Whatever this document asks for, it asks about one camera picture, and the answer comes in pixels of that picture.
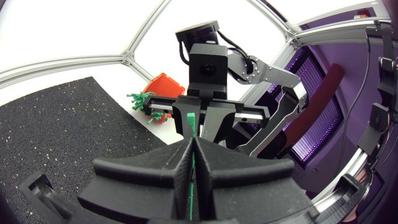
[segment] black plastic mount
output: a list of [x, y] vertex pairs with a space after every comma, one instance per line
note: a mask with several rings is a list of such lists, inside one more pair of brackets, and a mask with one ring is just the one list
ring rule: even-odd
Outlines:
[[370, 122], [358, 142], [358, 147], [369, 155], [369, 161], [373, 161], [376, 157], [378, 153], [378, 150], [375, 150], [378, 149], [377, 144], [381, 136], [388, 130], [388, 114], [388, 108], [379, 103], [373, 103]]
[[227, 99], [227, 47], [215, 44], [194, 44], [189, 52], [188, 96], [201, 99]]
[[[144, 101], [144, 111], [146, 114], [152, 112], [151, 105], [160, 105], [173, 108], [173, 118], [175, 121], [176, 132], [189, 138], [192, 136], [192, 129], [187, 122], [187, 113], [195, 113], [196, 127], [199, 128], [199, 124], [204, 124], [205, 119], [211, 119], [211, 111], [207, 111], [208, 108], [221, 108], [226, 111], [234, 109], [234, 113], [244, 113], [244, 114], [256, 114], [261, 115], [263, 119], [260, 124], [262, 128], [266, 127], [270, 114], [268, 108], [265, 106], [245, 106], [244, 103], [240, 101], [222, 100], [222, 99], [212, 99], [212, 100], [201, 100], [197, 96], [179, 96], [178, 98], [167, 98], [161, 96], [148, 96]], [[219, 126], [214, 126], [215, 130], [218, 130], [216, 136], [214, 137], [214, 142], [220, 142], [226, 139], [233, 127], [234, 116], [229, 116], [231, 113], [225, 114], [221, 118], [222, 122], [214, 122], [219, 124]]]
[[49, 223], [192, 223], [186, 219], [192, 154], [199, 216], [193, 223], [337, 223], [364, 195], [343, 176], [338, 200], [321, 214], [292, 180], [294, 163], [245, 156], [202, 138], [139, 156], [94, 161], [96, 176], [78, 199], [61, 197], [40, 171], [19, 188]]
[[183, 42], [187, 51], [190, 52], [193, 44], [218, 44], [217, 31], [219, 29], [217, 21], [210, 21], [187, 27], [176, 32], [175, 35], [178, 42]]
[[375, 158], [380, 152], [378, 145], [384, 144], [390, 122], [395, 121], [397, 100], [398, 72], [392, 41], [398, 41], [398, 38], [391, 28], [381, 27], [382, 23], [376, 20], [374, 21], [375, 27], [366, 28], [368, 37], [381, 38], [383, 40], [383, 57], [379, 57], [380, 81], [377, 87], [382, 102], [381, 105], [379, 103], [373, 104], [369, 124], [358, 142], [358, 147], [369, 155], [369, 163], [374, 163], [372, 166], [376, 165], [375, 162], [377, 160]]
[[333, 192], [334, 197], [338, 198], [338, 200], [322, 211], [315, 223], [334, 224], [341, 222], [362, 200], [365, 193], [366, 188], [363, 184], [348, 174], [343, 175], [340, 177]]

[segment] green plastic pieces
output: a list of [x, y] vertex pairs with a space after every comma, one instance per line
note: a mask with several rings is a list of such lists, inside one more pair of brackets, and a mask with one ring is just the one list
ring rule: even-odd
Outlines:
[[[133, 97], [134, 98], [131, 101], [131, 103], [135, 103], [134, 106], [132, 107], [133, 110], [137, 110], [139, 108], [141, 110], [141, 112], [143, 112], [144, 114], [145, 114], [144, 101], [145, 101], [145, 99], [148, 96], [155, 96], [155, 93], [152, 93], [152, 92], [147, 92], [147, 93], [140, 92], [139, 94], [131, 94], [131, 95], [127, 94], [127, 97]], [[162, 119], [162, 116], [164, 114], [161, 113], [161, 112], [151, 112], [150, 115], [152, 116], [152, 118], [147, 121], [147, 124], [150, 124], [153, 120], [158, 121], [158, 120]]]

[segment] window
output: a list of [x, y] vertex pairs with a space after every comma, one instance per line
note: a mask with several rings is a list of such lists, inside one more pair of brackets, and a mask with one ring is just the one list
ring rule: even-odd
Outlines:
[[[285, 69], [302, 78], [302, 82], [310, 98], [325, 76], [316, 58], [307, 47], [299, 49]], [[279, 101], [282, 97], [282, 91], [279, 85], [271, 85], [268, 89], [268, 93], [274, 96], [276, 101]], [[308, 160], [323, 146], [323, 143], [334, 133], [342, 120], [343, 115], [337, 99], [334, 96], [311, 128], [292, 147], [293, 156], [302, 164], [308, 162]]]

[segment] black 3d-printed part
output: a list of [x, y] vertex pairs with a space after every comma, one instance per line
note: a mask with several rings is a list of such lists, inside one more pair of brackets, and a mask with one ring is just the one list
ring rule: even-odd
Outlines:
[[268, 223], [303, 211], [317, 214], [290, 178], [291, 160], [255, 159], [197, 138], [195, 161], [201, 220]]
[[184, 219], [193, 139], [139, 156], [94, 161], [97, 176], [79, 195], [87, 209], [121, 222]]

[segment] green cable tie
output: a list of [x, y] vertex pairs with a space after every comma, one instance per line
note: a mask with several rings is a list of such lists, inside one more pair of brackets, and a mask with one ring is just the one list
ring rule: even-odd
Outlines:
[[[187, 121], [192, 128], [192, 137], [196, 136], [195, 128], [195, 113], [187, 113]], [[192, 153], [192, 169], [195, 168], [195, 155]], [[193, 181], [190, 183], [190, 197], [189, 197], [189, 220], [192, 221], [192, 207], [193, 207]]]

